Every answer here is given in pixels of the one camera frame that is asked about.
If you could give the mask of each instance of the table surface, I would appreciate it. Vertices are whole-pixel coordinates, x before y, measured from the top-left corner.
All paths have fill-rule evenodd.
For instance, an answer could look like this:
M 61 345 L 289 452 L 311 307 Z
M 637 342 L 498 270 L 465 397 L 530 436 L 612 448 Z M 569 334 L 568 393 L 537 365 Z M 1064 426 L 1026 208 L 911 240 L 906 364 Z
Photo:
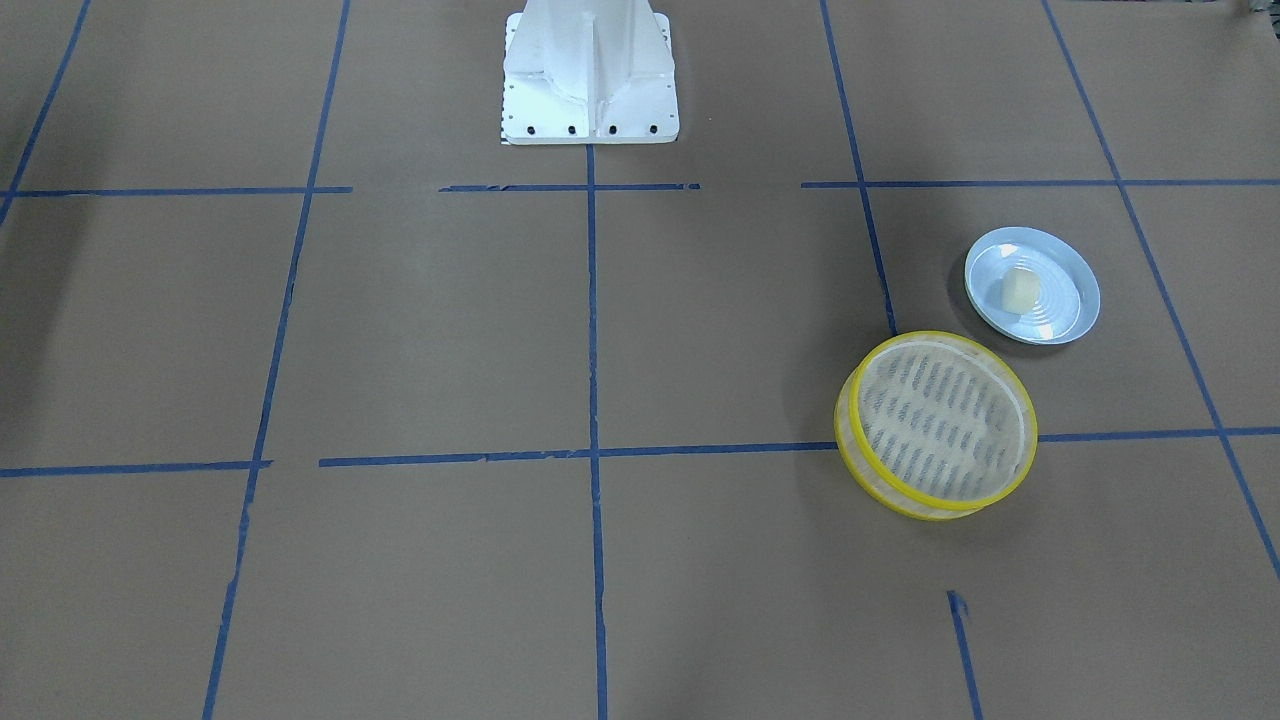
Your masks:
M 680 140 L 593 150 L 499 143 L 520 9 L 0 4 L 0 715 L 1275 716 L 1265 14 L 660 0 Z M 950 523 L 833 450 L 916 329 L 1041 423 Z

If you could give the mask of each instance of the small bowl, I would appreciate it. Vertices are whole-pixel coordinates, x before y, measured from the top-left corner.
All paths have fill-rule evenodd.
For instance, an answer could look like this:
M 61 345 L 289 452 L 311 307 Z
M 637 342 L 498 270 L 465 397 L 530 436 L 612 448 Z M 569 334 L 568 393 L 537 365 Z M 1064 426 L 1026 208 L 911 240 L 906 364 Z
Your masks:
M 1001 288 L 1014 268 L 1041 281 L 1039 299 L 1025 315 L 1005 310 Z M 1098 279 L 1070 245 L 1036 228 L 998 228 L 978 238 L 964 264 L 969 301 L 1001 333 L 1030 345 L 1061 345 L 1089 332 L 1102 309 Z

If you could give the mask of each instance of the mesh liner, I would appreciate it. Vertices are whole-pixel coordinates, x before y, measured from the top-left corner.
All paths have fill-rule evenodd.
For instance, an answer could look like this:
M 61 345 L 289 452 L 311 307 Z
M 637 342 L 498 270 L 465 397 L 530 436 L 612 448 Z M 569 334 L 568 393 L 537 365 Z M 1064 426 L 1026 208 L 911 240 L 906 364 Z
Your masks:
M 852 469 L 881 501 L 914 515 L 956 518 L 1020 479 L 1037 441 L 1033 411 L 1015 389 L 1016 378 L 993 355 L 951 336 L 913 333 L 864 366 L 852 419 L 876 457 L 929 498 L 974 507 L 936 509 L 878 477 L 851 437 L 850 382 L 841 393 L 837 432 Z

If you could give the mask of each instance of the blue tape line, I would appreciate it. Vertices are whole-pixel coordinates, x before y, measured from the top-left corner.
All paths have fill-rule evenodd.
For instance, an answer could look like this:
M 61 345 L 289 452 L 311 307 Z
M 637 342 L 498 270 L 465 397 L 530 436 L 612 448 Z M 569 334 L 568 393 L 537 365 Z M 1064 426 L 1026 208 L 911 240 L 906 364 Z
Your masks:
M 451 184 L 439 192 L 669 192 L 701 190 L 696 182 L 614 183 L 614 184 Z
M 253 441 L 253 460 L 248 468 L 248 480 L 244 483 L 244 502 L 241 506 L 239 534 L 236 542 L 236 570 L 227 584 L 227 597 L 223 601 L 223 616 L 218 628 L 218 642 L 214 646 L 214 661 L 209 671 L 209 688 L 205 693 L 204 720 L 212 720 L 214 703 L 218 700 L 218 684 L 221 678 L 223 660 L 227 655 L 227 637 L 230 633 L 232 615 L 236 610 L 236 591 L 239 587 L 241 568 L 244 561 L 244 546 L 248 541 L 248 509 L 257 491 L 257 475 L 261 469 L 262 452 L 266 446 L 266 429 L 271 420 L 271 401 L 275 397 L 275 382 L 280 373 L 280 356 L 284 354 L 284 336 L 289 324 L 289 307 L 293 305 L 293 287 L 298 278 L 298 261 L 302 256 L 302 243 L 307 234 L 307 220 L 311 214 L 312 192 L 320 173 L 320 154 L 324 150 L 325 128 L 329 123 L 329 108 L 333 105 L 333 88 L 338 82 L 338 65 L 342 60 L 342 45 L 347 36 L 347 18 L 351 14 L 351 0 L 343 0 L 342 15 L 338 18 L 338 33 L 334 40 L 333 59 L 329 63 L 329 81 L 325 86 L 324 102 L 320 106 L 320 122 L 316 127 L 315 146 L 311 151 L 311 169 L 307 173 L 307 192 L 302 196 L 302 213 L 298 217 L 298 231 L 293 238 L 293 255 L 289 259 L 289 274 L 284 286 L 284 300 L 280 304 L 280 319 L 275 328 L 275 346 L 271 351 L 271 366 L 266 375 L 266 389 L 262 393 L 262 415 L 259 420 L 257 438 Z
M 609 719 L 609 666 L 604 626 L 604 525 L 600 514 L 600 392 L 599 392 L 599 307 L 596 305 L 595 255 L 595 146 L 586 146 L 586 263 L 588 263 L 588 368 L 590 375 L 591 434 L 591 557 L 595 570 L 595 711 L 599 720 Z
M 1231 437 L 1280 436 L 1280 427 L 1226 428 L 1226 434 Z
M 858 192 L 863 200 L 863 215 L 867 219 L 867 237 L 872 243 L 872 256 L 876 259 L 876 274 L 879 275 L 881 291 L 884 293 L 884 316 L 888 331 L 897 334 L 897 319 L 893 315 L 893 297 L 888 291 L 888 275 L 884 273 L 884 258 L 881 255 L 879 237 L 876 233 L 876 218 L 872 215 L 872 196 L 867 191 L 867 176 L 863 173 L 863 155 L 858 150 L 858 133 L 854 132 L 854 115 L 849 110 L 849 96 L 845 92 L 845 74 L 840 69 L 840 55 L 836 53 L 836 36 L 831 29 L 831 10 L 827 0 L 818 0 L 822 6 L 822 24 L 827 31 L 827 50 L 831 53 L 831 69 L 836 74 L 836 91 L 840 94 L 840 109 L 845 114 L 845 132 L 849 135 L 849 152 L 854 158 L 854 174 L 858 176 Z
M 1213 428 L 1222 445 L 1222 451 L 1226 454 L 1228 461 L 1231 465 L 1231 473 L 1235 474 L 1235 482 L 1240 487 L 1240 495 L 1244 496 L 1244 503 L 1248 506 L 1249 515 L 1253 518 L 1253 525 L 1257 528 L 1258 537 L 1262 539 L 1262 547 L 1266 550 L 1267 557 L 1271 560 L 1271 569 L 1275 571 L 1276 579 L 1280 579 L 1280 555 L 1276 553 L 1275 543 L 1271 541 L 1271 533 L 1267 530 L 1267 525 L 1262 520 L 1262 514 L 1258 511 L 1257 502 L 1253 500 L 1253 491 L 1249 488 L 1248 480 L 1244 479 L 1244 471 L 1240 469 L 1240 464 L 1235 457 L 1235 450 L 1231 447 L 1231 441 L 1228 437 L 1226 428 L 1222 425 L 1222 418 L 1219 415 L 1217 406 L 1213 404 L 1213 397 L 1210 395 L 1208 383 L 1204 380 L 1203 373 L 1201 373 L 1199 363 L 1196 360 L 1196 354 L 1192 351 L 1190 341 L 1188 340 L 1183 323 L 1178 316 L 1178 310 L 1174 307 L 1174 300 L 1169 293 L 1169 287 L 1165 284 L 1165 278 L 1160 272 L 1160 265 L 1156 264 L 1156 256 L 1151 250 L 1151 243 L 1147 241 L 1147 233 L 1142 229 L 1142 223 L 1138 220 L 1138 211 L 1134 209 L 1133 200 L 1129 197 L 1129 191 L 1126 190 L 1125 182 L 1120 176 L 1120 168 L 1116 165 L 1115 156 L 1111 154 L 1111 146 L 1107 143 L 1106 135 L 1102 132 L 1102 124 L 1098 122 L 1098 115 L 1093 110 L 1093 102 L 1089 100 L 1089 94 L 1084 90 L 1084 82 L 1080 79 L 1080 73 L 1075 67 L 1075 60 L 1071 58 L 1071 50 L 1066 46 L 1066 37 L 1062 35 L 1062 29 L 1057 24 L 1057 18 L 1053 15 L 1053 9 L 1050 6 L 1048 0 L 1041 0 L 1041 5 L 1044 8 L 1044 14 L 1048 17 L 1048 23 L 1053 29 L 1053 36 L 1057 38 L 1057 45 L 1062 50 L 1062 58 L 1066 60 L 1066 67 L 1071 73 L 1071 79 L 1075 81 L 1075 90 L 1079 92 L 1080 100 L 1084 102 L 1084 109 L 1088 111 L 1089 122 L 1093 123 L 1093 132 L 1098 136 L 1098 143 L 1102 146 L 1102 154 L 1107 159 L 1107 165 L 1111 168 L 1116 188 L 1119 188 L 1120 197 L 1124 200 L 1125 210 L 1129 213 L 1129 222 L 1133 223 L 1133 229 L 1138 234 L 1138 242 L 1142 245 L 1142 254 L 1147 258 L 1147 265 L 1151 268 L 1151 274 L 1156 281 L 1156 288 L 1160 291 L 1160 297 L 1165 302 L 1165 310 L 1169 311 L 1169 319 L 1172 322 L 1174 331 L 1178 333 L 1178 341 L 1183 346 L 1183 354 L 1187 355 L 1187 363 L 1190 365 L 1192 374 L 1196 377 L 1196 384 L 1199 387 L 1201 396 L 1204 400 L 1204 407 L 1208 409 L 1210 419 L 1213 421 Z
M 248 460 L 223 462 L 150 462 L 141 465 L 63 465 L 54 468 L 0 468 L 0 478 L 67 478 L 72 475 L 145 475 L 151 473 L 204 473 L 212 470 L 248 470 Z M 271 461 L 264 460 L 262 468 Z
M 1169 439 L 1169 438 L 1197 438 L 1217 437 L 1217 430 L 1211 428 L 1187 430 L 1125 430 L 1116 433 L 1060 433 L 1043 434 L 1041 442 L 1111 442 L 1124 439 Z
M 380 455 L 372 457 L 324 457 L 321 468 L 370 468 L 376 465 L 451 465 L 454 462 L 513 462 L 520 460 L 568 460 L 589 457 L 590 450 L 524 450 L 516 452 L 449 452 L 440 455 Z
M 973 674 L 973 659 L 969 656 L 969 638 L 964 632 L 964 619 L 969 616 L 969 606 L 956 591 L 947 591 L 947 603 L 951 606 L 951 624 L 956 630 L 956 644 L 960 646 L 960 662 L 964 665 L 964 682 L 969 688 L 969 703 L 973 706 L 973 720 L 982 720 L 982 701 L 978 698 L 978 679 Z
M 1277 427 L 1226 428 L 1233 437 L 1280 436 Z M 1043 443 L 1117 442 L 1217 437 L 1213 428 L 1172 430 L 1119 430 L 1106 433 L 1052 433 L 1039 436 Z M 635 447 L 600 447 L 600 457 L 658 457 L 664 455 L 749 455 L 756 452 L 819 452 L 837 450 L 835 442 L 751 442 L 736 445 L 658 445 Z M 511 462 L 524 460 L 573 460 L 590 457 L 590 448 L 518 450 L 511 452 L 445 452 L 438 455 L 375 455 L 324 457 L 320 468 L 367 468 L 378 465 L 444 465 L 452 462 Z
M 17 197 L 187 197 L 198 195 L 347 195 L 351 186 L 306 187 L 138 187 L 119 190 L 19 190 Z
M 45 104 L 40 106 L 40 114 L 36 115 L 36 124 L 31 128 L 31 135 L 27 136 L 27 146 L 22 149 L 22 158 L 18 159 L 18 168 L 13 173 L 13 179 L 9 182 L 9 193 L 5 196 L 4 202 L 0 204 L 0 225 L 4 225 L 5 218 L 9 217 L 9 209 L 13 208 L 14 195 L 18 192 L 18 187 L 22 184 L 22 176 L 27 172 L 27 165 L 31 163 L 31 154 L 36 150 L 36 141 L 40 140 L 40 131 L 45 127 L 45 120 L 49 119 L 49 109 L 54 105 L 54 97 L 58 96 L 58 88 L 63 85 L 63 76 L 67 74 L 67 65 L 72 61 L 72 54 L 76 51 L 76 44 L 79 42 L 81 29 L 84 27 L 84 17 L 88 14 L 88 4 L 91 0 L 84 0 L 81 3 L 79 14 L 76 15 L 76 26 L 72 28 L 72 37 L 67 41 L 67 50 L 63 51 L 63 59 L 58 63 L 58 72 L 54 73 L 54 82 L 49 86 L 49 94 L 45 95 Z
M 1280 178 L 1221 178 L 1221 179 L 1121 179 L 1123 184 L 1139 187 L 1248 187 L 1248 186 L 1277 186 Z
M 652 457 L 658 455 L 733 455 L 753 452 L 812 452 L 836 450 L 833 442 L 760 442 L 742 445 L 667 445 L 654 447 L 609 447 L 600 457 Z
M 1247 187 L 1280 186 L 1280 179 L 1140 179 L 1120 181 L 1126 186 L 1144 187 Z M 928 188 L 928 187 L 1112 187 L 1115 179 L 1004 179 L 1004 181 L 867 181 L 872 188 Z M 800 183 L 804 190 L 856 190 L 858 182 L 809 181 Z

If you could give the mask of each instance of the sponge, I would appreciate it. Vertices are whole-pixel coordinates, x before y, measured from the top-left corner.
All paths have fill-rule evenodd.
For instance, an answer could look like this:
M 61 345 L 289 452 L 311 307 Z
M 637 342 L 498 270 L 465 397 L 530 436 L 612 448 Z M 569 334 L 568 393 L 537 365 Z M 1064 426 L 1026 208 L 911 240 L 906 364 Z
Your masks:
M 1025 315 L 1039 300 L 1039 275 L 1027 268 L 1014 268 L 1001 281 L 1000 305 L 1015 315 Z

